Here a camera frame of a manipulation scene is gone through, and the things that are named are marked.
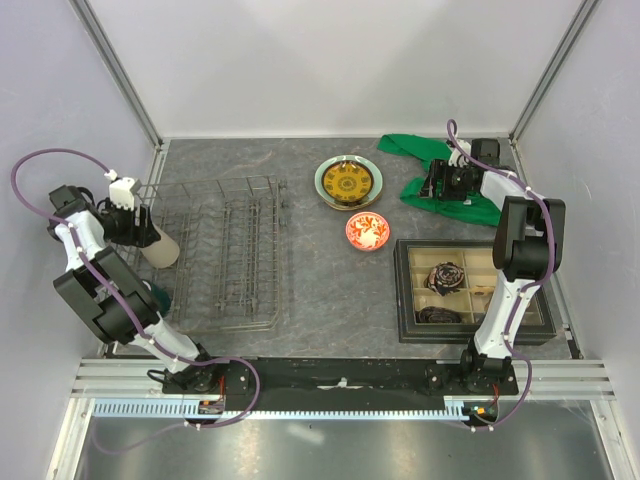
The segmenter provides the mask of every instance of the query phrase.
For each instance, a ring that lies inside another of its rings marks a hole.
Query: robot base
[[[488,358],[477,352],[473,338],[462,352],[459,364],[435,363],[427,366],[429,390],[442,395],[487,395],[495,394],[496,385],[500,395],[517,395],[518,383],[511,365],[511,358]]]

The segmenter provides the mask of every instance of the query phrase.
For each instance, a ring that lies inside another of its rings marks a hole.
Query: small red bowl
[[[360,212],[349,219],[345,232],[351,245],[363,252],[373,252],[387,243],[391,227],[382,215]]]

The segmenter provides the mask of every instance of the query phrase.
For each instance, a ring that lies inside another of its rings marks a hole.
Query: dish rack
[[[165,320],[184,334],[267,330],[282,309],[281,216],[285,181],[274,176],[143,185],[141,203],[180,246],[176,263],[120,255],[172,299]]]

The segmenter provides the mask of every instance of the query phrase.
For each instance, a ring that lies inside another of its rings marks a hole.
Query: beige cylinder
[[[154,268],[167,268],[173,265],[180,256],[180,246],[169,235],[155,226],[160,234],[160,240],[148,247],[141,248],[144,258]]]

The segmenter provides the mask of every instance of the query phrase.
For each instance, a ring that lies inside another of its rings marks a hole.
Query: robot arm
[[[69,228],[51,224],[49,233],[62,241],[67,254],[66,272],[54,280],[58,294],[69,304],[89,329],[106,344],[137,345],[161,360],[166,369],[161,380],[165,387],[184,392],[206,392],[217,384],[216,366],[194,367],[169,357],[156,346],[156,341],[175,355],[193,361],[209,360],[209,355],[189,337],[174,331],[162,318],[156,299],[127,263],[107,242],[146,247],[160,240],[151,223],[148,207],[136,207],[134,194],[139,182],[116,178],[110,185],[105,207],[98,211],[84,197],[84,189],[62,186],[49,197],[56,217],[73,224],[84,253],[91,264],[112,284],[135,312],[144,332],[143,338],[116,299],[87,270],[78,255]]]
[[[499,145],[496,140],[477,139],[471,143],[471,156],[497,167]],[[421,190],[421,196],[466,201],[470,192],[490,199],[500,210],[500,222],[493,245],[493,263],[500,270],[487,315],[463,354],[462,366],[487,378],[503,380],[511,366],[511,353],[505,338],[513,342],[529,302],[539,285],[523,287],[544,278],[549,261],[548,232],[540,207],[525,196],[515,182],[504,175],[475,165],[434,160]],[[543,199],[551,216],[555,239],[554,271],[560,266],[563,247],[565,204]],[[521,296],[515,312],[516,301]],[[513,321],[507,330],[509,316]]]

